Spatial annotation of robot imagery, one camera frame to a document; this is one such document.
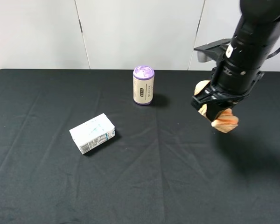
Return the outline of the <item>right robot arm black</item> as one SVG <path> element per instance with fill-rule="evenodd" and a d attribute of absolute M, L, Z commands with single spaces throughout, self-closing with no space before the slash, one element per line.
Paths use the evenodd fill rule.
<path fill-rule="evenodd" d="M 280 0 L 242 0 L 241 18 L 231 39 L 196 47 L 199 62 L 216 61 L 210 82 L 193 96 L 196 110 L 207 106 L 206 118 L 216 120 L 226 109 L 249 96 L 263 77 L 264 61 L 280 53 L 271 50 L 280 37 Z"/>

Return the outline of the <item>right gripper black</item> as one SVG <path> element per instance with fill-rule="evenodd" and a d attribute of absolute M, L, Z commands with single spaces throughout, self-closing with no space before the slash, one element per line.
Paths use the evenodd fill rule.
<path fill-rule="evenodd" d="M 191 105 L 200 110 L 206 104 L 206 118 L 212 122 L 223 111 L 248 97 L 263 75 L 258 68 L 217 66 L 211 71 L 210 82 L 192 97 Z"/>

